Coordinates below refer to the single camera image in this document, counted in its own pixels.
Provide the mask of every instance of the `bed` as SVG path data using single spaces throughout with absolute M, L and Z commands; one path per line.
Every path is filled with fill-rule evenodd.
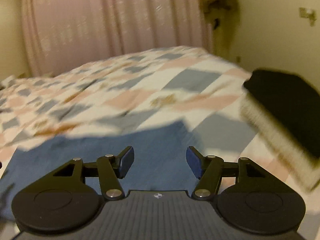
M 121 135 L 183 120 L 200 136 L 203 155 L 248 157 L 297 191 L 307 207 L 298 232 L 319 240 L 319 187 L 304 192 L 240 115 L 250 76 L 204 49 L 180 46 L 89 62 L 54 78 L 16 79 L 0 92 L 0 175 L 17 148 L 57 134 Z M 224 178 L 220 190 L 234 182 Z

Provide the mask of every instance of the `sheer curtain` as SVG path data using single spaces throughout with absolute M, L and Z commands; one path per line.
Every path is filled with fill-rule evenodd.
M 199 0 L 22 0 L 22 18 L 34 76 L 151 48 L 212 50 Z

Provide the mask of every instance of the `silver screw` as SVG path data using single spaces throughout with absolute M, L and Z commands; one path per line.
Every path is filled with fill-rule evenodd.
M 198 189 L 195 191 L 197 197 L 209 197 L 211 195 L 210 191 L 207 189 Z
M 111 198 L 120 197 L 122 195 L 122 191 L 119 189 L 109 189 L 106 192 L 106 195 Z

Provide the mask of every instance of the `pink curtain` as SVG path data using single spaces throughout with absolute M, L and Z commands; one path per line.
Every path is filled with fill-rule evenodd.
M 199 0 L 22 0 L 34 76 L 151 48 L 212 50 Z

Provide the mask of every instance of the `beige wall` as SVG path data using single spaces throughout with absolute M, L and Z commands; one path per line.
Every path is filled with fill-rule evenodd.
M 21 26 L 21 0 L 0 0 L 0 80 L 29 75 Z
M 240 18 L 227 14 L 216 33 L 218 54 L 247 70 L 271 67 L 294 71 L 320 90 L 320 0 L 238 0 Z M 315 9 L 310 27 L 299 7 Z

